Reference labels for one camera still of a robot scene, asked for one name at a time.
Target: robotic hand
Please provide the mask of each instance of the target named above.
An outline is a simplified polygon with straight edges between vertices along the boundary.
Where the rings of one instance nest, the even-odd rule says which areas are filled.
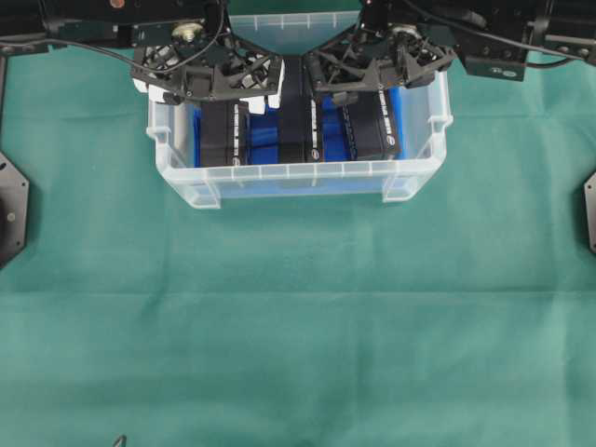
[[[135,86],[156,102],[245,99],[278,107],[281,57],[234,35],[227,0],[5,0],[5,56],[82,47],[131,66]],[[135,48],[134,61],[106,49]]]
[[[596,65],[591,0],[361,0],[353,27],[310,51],[312,89],[336,103],[359,91],[429,84],[459,58],[470,75],[522,81],[526,68]],[[560,57],[536,64],[529,51]]]

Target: black metal bracket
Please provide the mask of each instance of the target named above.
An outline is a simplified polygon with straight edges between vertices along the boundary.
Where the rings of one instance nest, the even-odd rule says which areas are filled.
[[[589,247],[596,253],[596,172],[584,185],[586,211],[588,212]]]
[[[7,60],[0,58],[0,116],[4,105]],[[25,247],[29,182],[0,152],[0,268]]]

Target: plastic storage box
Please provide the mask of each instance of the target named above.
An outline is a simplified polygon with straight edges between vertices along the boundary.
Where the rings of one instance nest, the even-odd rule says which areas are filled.
[[[280,54],[303,54],[340,33],[357,12],[232,17],[237,34]],[[193,168],[194,107],[149,102],[147,134],[156,141],[159,173],[196,209],[219,209],[222,199],[380,193],[385,202],[412,198],[446,154],[453,123],[447,75],[426,88],[400,89],[400,159],[318,164]]]

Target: white label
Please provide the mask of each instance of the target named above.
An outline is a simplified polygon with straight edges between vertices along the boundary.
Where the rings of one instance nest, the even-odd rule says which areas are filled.
[[[317,149],[318,148],[317,104],[313,100],[310,100],[310,117],[311,117],[311,126],[313,129],[313,149]]]
[[[240,110],[234,106],[234,166],[240,164]]]
[[[389,110],[387,109],[387,101],[385,99],[385,92],[379,90],[379,100],[381,101],[381,112],[383,113],[383,120],[385,121],[385,130],[387,132],[387,143],[390,146],[395,146],[396,139],[393,136],[393,129],[391,128],[391,119],[389,118]]]

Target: blue object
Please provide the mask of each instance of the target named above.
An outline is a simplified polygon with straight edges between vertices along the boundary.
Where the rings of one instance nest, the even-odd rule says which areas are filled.
[[[193,113],[193,128],[195,130],[195,168],[201,167],[201,117],[203,112],[199,108],[195,108]]]
[[[345,136],[344,118],[341,107],[337,107],[331,96],[323,100],[323,147],[325,161],[348,161],[351,159]]]
[[[391,88],[389,99],[393,107],[401,151],[397,159],[404,159],[406,155],[405,139],[401,122],[400,90]],[[325,147],[325,161],[350,161],[351,154],[346,142],[344,118],[341,107],[333,104],[331,96],[325,97],[322,104],[323,144]],[[201,159],[201,110],[194,112],[195,128],[195,167],[200,168]],[[251,165],[275,165],[278,163],[278,111],[269,106],[264,115],[251,115],[251,150],[249,163]]]
[[[278,163],[278,112],[266,107],[264,115],[251,115],[252,165],[275,165]]]
[[[401,119],[401,96],[400,89],[393,87],[389,89],[389,100],[395,114],[395,122],[398,126],[398,136],[400,137],[400,153],[396,156],[397,160],[403,160],[406,157],[406,139],[403,138],[403,121]]]

